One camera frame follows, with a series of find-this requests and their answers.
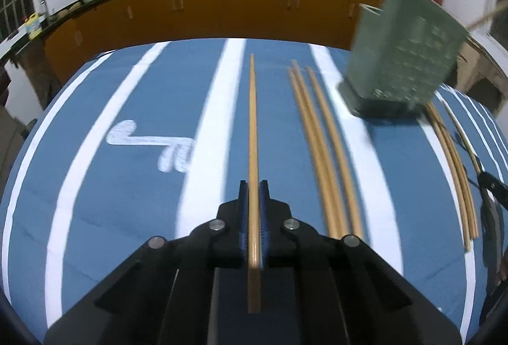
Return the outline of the blue white striped tablecloth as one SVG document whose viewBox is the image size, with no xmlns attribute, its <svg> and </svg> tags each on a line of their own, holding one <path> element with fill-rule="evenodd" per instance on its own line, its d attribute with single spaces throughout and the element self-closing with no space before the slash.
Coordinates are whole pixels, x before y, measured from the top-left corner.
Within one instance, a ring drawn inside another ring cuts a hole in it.
<svg viewBox="0 0 508 345">
<path fill-rule="evenodd" d="M 314 74 L 342 136 L 366 241 L 474 335 L 507 212 L 473 190 L 481 235 L 465 252 L 450 171 L 425 118 L 364 120 L 338 93 L 350 53 L 306 43 L 202 39 L 119 49 L 85 64 L 29 134 L 1 201 L 1 286 L 38 339 L 149 237 L 185 236 L 248 175 L 250 56 L 259 176 L 325 231 L 288 78 Z"/>
</svg>

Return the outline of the wooden chopstick left group middle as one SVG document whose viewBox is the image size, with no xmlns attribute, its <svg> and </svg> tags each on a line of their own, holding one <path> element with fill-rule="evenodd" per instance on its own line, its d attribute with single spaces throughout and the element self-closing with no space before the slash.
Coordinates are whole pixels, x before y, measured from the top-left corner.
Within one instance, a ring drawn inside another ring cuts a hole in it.
<svg viewBox="0 0 508 345">
<path fill-rule="evenodd" d="M 349 224 L 323 127 L 300 67 L 295 60 L 292 60 L 288 72 L 312 148 L 312 160 L 318 174 L 326 228 L 331 237 L 340 239 L 349 232 Z"/>
</svg>

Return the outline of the orange lower kitchen cabinets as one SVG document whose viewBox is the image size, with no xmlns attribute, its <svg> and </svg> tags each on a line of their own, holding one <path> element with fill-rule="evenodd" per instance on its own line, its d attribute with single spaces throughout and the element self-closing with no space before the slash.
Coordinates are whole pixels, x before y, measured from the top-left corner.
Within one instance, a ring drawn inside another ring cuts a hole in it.
<svg viewBox="0 0 508 345">
<path fill-rule="evenodd" d="M 44 37 L 60 83 L 111 49 L 196 38 L 256 38 L 350 49 L 362 4 L 381 0 L 103 0 Z"/>
</svg>

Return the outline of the white old wooden side table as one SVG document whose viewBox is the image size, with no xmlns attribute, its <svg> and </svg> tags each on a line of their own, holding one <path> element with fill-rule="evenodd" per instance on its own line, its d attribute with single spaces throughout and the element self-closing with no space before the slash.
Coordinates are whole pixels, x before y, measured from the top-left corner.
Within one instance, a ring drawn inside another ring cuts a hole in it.
<svg viewBox="0 0 508 345">
<path fill-rule="evenodd" d="M 507 74 L 471 37 L 462 44 L 457 55 L 454 88 L 483 104 L 495 116 L 507 103 Z"/>
</svg>

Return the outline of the green perforated utensil holder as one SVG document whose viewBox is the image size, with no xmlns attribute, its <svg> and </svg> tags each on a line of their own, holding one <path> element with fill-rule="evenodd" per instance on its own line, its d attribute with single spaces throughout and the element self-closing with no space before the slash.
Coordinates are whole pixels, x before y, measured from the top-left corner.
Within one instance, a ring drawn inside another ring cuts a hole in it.
<svg viewBox="0 0 508 345">
<path fill-rule="evenodd" d="M 338 91 L 355 116 L 417 115 L 448 78 L 467 38 L 466 28 L 433 0 L 362 4 Z"/>
</svg>

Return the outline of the yellow detergent bottle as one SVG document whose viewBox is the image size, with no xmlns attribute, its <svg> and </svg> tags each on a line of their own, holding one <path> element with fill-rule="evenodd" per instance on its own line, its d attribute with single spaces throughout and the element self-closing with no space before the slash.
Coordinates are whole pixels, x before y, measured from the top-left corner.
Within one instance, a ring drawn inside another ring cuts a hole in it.
<svg viewBox="0 0 508 345">
<path fill-rule="evenodd" d="M 34 40 L 34 38 L 37 37 L 42 31 L 40 15 L 37 12 L 32 13 L 25 19 L 24 26 L 28 35 L 28 39 Z"/>
</svg>

